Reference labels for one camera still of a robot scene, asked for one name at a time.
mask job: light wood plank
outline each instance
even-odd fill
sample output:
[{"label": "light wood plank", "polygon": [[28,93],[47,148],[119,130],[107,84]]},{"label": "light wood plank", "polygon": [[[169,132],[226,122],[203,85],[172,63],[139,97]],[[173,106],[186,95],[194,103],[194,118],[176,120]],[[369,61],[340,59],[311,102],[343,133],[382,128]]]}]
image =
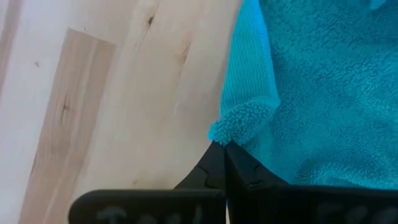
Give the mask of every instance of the light wood plank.
[{"label": "light wood plank", "polygon": [[62,223],[86,159],[113,44],[68,30],[19,223]]},{"label": "light wood plank", "polygon": [[0,2],[0,95],[23,3],[24,0],[2,0]]},{"label": "light wood plank", "polygon": [[[20,215],[19,223],[62,223],[71,200],[89,190],[171,188],[180,181],[209,144],[239,3],[24,0],[0,95],[0,223],[17,223]],[[76,59],[63,62],[67,27],[87,45],[75,53],[70,47]],[[88,104],[82,102],[99,95],[86,85],[91,76],[71,71],[90,70],[102,55],[93,39],[112,43],[114,57],[107,81],[95,80],[104,85],[102,100]],[[61,62],[75,62],[62,81]],[[70,85],[56,92],[59,83]],[[60,124],[67,91],[75,93],[69,108],[79,112],[65,109]]]}]

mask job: towel fold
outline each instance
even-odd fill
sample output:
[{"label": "towel fold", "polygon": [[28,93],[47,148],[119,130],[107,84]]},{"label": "towel fold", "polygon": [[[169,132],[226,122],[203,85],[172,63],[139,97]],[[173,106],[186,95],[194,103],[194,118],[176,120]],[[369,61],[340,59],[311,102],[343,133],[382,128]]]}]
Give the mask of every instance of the towel fold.
[{"label": "towel fold", "polygon": [[244,0],[210,139],[292,184],[398,189],[398,1],[370,4]]}]

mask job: turquoise towel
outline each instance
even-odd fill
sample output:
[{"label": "turquoise towel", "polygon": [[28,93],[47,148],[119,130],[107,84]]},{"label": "turquoise towel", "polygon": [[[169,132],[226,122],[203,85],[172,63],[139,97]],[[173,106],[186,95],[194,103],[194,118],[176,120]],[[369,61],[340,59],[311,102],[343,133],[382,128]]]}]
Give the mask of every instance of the turquoise towel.
[{"label": "turquoise towel", "polygon": [[244,0],[209,137],[291,184],[398,189],[398,1]]}]

